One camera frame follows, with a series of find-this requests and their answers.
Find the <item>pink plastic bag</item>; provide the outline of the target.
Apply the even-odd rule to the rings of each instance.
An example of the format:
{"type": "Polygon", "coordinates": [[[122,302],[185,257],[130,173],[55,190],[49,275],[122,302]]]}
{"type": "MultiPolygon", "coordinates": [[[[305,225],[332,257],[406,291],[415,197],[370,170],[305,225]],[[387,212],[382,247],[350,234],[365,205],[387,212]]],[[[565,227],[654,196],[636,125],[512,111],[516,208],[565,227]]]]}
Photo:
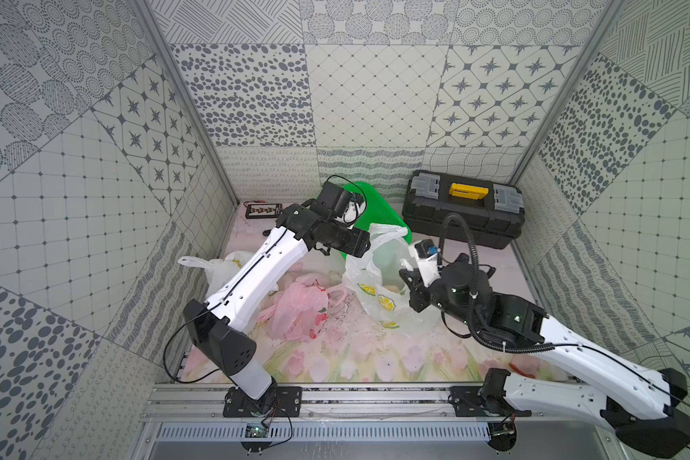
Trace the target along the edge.
{"type": "Polygon", "coordinates": [[[341,306],[347,296],[343,284],[333,285],[320,273],[305,274],[274,295],[272,306],[258,315],[257,323],[272,339],[315,340],[328,320],[329,310],[341,306]]]}

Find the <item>lemon print plastic bag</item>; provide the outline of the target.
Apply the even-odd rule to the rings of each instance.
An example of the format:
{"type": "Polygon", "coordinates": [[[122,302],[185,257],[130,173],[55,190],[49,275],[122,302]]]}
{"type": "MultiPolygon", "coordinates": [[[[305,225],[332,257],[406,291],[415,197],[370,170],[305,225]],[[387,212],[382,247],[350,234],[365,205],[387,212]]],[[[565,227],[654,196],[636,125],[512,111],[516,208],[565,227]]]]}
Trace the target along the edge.
{"type": "MultiPolygon", "coordinates": [[[[224,259],[203,260],[201,258],[192,256],[183,256],[177,262],[187,268],[201,268],[204,270],[205,277],[208,283],[205,303],[216,292],[223,289],[228,283],[239,273],[239,271],[247,264],[253,253],[245,251],[234,251],[226,256],[224,259]]],[[[276,295],[279,292],[278,284],[274,283],[268,291],[264,289],[258,293],[251,294],[249,300],[253,300],[253,308],[257,308],[261,302],[265,302],[267,298],[276,295]]]]}

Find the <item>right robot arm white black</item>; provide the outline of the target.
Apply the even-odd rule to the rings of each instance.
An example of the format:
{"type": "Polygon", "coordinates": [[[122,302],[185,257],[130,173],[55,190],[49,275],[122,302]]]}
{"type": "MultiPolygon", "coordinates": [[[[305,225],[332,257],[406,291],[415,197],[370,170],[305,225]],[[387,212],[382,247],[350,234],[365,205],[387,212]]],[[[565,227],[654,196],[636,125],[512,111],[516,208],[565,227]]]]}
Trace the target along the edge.
{"type": "Polygon", "coordinates": [[[525,299],[498,293],[490,276],[468,260],[441,266],[433,257],[399,275],[409,304],[437,308],[463,324],[479,345],[510,355],[537,355],[577,379],[544,383],[502,368],[487,372],[480,409],[512,421],[548,412],[609,429],[624,445],[669,459],[690,446],[690,417],[680,409],[687,381],[679,371],[634,364],[574,333],[525,299]]]}

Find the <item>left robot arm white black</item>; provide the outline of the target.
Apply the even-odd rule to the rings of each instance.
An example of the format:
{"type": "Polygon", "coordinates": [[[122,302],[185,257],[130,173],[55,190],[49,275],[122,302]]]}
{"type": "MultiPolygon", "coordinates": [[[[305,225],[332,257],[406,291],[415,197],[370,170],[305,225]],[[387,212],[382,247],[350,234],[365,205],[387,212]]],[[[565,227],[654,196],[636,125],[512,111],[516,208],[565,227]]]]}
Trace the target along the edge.
{"type": "Polygon", "coordinates": [[[273,406],[276,381],[254,360],[257,344],[243,329],[266,294],[310,251],[328,256],[335,249],[363,256],[370,248],[370,235],[356,224],[367,207],[360,187],[349,192],[326,181],[318,197],[281,212],[264,243],[231,281],[205,301],[193,299],[185,307],[184,326],[193,345],[259,412],[273,406]]]}

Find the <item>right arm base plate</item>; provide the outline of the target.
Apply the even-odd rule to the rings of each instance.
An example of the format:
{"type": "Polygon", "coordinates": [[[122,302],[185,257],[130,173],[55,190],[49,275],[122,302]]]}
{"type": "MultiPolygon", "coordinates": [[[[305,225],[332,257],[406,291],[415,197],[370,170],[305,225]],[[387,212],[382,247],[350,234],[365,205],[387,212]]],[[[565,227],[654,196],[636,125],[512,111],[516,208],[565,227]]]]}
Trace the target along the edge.
{"type": "Polygon", "coordinates": [[[448,403],[456,417],[530,417],[531,410],[518,410],[510,406],[504,396],[486,393],[479,386],[453,386],[448,403]]]}

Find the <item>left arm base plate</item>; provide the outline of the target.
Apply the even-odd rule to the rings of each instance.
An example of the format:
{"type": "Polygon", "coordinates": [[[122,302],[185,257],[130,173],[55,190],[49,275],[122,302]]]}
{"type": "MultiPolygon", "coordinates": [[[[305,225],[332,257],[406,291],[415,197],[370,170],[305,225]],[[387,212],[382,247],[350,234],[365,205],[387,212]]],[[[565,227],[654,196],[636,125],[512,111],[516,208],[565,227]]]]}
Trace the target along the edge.
{"type": "Polygon", "coordinates": [[[241,388],[233,387],[225,395],[223,417],[264,417],[276,412],[280,416],[297,418],[302,394],[300,386],[273,385],[261,398],[252,399],[241,388]]]}

